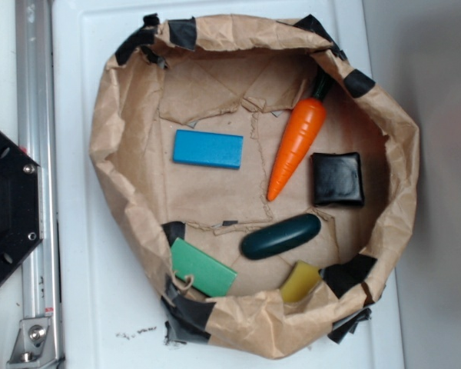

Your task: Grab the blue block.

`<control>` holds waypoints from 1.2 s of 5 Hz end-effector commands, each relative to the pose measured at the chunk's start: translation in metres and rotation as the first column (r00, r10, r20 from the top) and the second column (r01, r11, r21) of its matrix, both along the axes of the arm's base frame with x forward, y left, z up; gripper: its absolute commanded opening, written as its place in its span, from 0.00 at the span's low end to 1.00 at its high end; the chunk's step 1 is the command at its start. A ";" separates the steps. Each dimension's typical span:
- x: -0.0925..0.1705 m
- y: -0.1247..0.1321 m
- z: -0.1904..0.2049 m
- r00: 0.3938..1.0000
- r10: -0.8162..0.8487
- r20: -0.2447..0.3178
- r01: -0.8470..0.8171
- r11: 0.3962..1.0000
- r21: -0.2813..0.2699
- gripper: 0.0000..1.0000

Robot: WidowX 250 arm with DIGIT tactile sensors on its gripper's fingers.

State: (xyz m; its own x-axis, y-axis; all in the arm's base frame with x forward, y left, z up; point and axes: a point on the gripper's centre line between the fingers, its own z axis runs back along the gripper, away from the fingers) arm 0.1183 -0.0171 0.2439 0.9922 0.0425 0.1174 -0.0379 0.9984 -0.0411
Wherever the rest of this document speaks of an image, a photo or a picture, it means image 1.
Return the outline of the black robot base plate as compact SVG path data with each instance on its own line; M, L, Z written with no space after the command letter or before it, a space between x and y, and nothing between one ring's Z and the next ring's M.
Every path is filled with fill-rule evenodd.
M0 287L41 242L38 164L0 131Z

